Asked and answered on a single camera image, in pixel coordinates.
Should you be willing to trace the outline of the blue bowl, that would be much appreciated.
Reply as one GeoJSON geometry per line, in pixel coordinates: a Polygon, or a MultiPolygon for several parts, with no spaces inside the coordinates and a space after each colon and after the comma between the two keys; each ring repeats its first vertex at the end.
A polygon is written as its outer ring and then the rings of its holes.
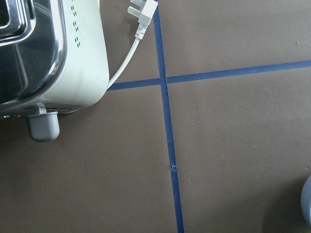
{"type": "Polygon", "coordinates": [[[306,224],[311,227],[311,177],[309,176],[301,191],[301,212],[306,224]]]}

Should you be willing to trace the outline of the cream white toaster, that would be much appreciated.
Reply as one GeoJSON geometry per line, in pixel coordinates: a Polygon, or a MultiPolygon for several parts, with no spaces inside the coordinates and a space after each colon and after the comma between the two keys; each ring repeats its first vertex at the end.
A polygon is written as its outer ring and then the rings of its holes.
{"type": "Polygon", "coordinates": [[[1,1],[2,119],[24,117],[33,140],[54,140],[58,115],[94,105],[108,82],[96,0],[1,1]]]}

